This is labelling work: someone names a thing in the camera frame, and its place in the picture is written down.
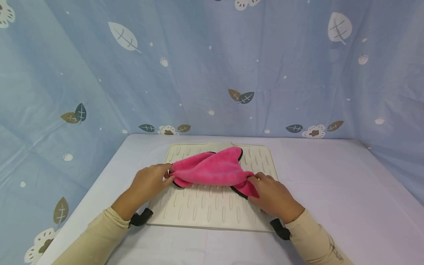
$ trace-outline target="beige sleeve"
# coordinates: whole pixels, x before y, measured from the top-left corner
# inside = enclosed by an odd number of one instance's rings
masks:
[[[307,264],[353,265],[308,210],[305,210],[298,219],[287,224],[286,228],[291,233],[291,242]]]
[[[112,208],[107,208],[52,265],[104,265],[127,233],[128,224]]]

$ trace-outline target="white drying mat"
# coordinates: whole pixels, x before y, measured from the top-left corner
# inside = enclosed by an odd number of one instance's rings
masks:
[[[171,145],[165,163],[174,163],[203,152],[219,152],[238,146],[243,149],[240,166],[278,179],[271,151],[264,146],[234,145],[230,142]],[[153,216],[150,225],[185,226],[219,230],[273,232],[267,215],[230,187],[192,185],[177,188],[173,184],[149,204]]]

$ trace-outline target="microfiber cloth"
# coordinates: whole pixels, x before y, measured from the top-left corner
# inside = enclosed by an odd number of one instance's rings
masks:
[[[243,156],[240,147],[230,147],[218,153],[205,152],[173,163],[175,171],[174,184],[188,187],[193,184],[230,186],[238,195],[259,198],[252,183],[247,181],[255,174],[243,171],[239,161]]]

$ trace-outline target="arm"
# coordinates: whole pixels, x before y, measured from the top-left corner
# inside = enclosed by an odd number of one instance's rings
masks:
[[[168,170],[173,171],[171,164],[138,171],[131,186],[98,215],[52,265],[104,265],[127,233],[133,214],[172,183],[174,177],[169,177]]]
[[[316,223],[309,211],[293,198],[283,184],[262,172],[248,180],[259,194],[259,198],[249,197],[249,201],[286,224],[291,233],[290,240],[307,264],[353,265],[325,229]]]
[[[123,239],[129,221],[111,207],[99,214],[52,265],[103,265]]]

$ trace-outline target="blue backdrop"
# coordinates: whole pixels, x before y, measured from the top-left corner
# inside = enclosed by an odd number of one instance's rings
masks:
[[[421,0],[0,7],[2,264],[36,264],[132,133],[359,139],[424,204]]]

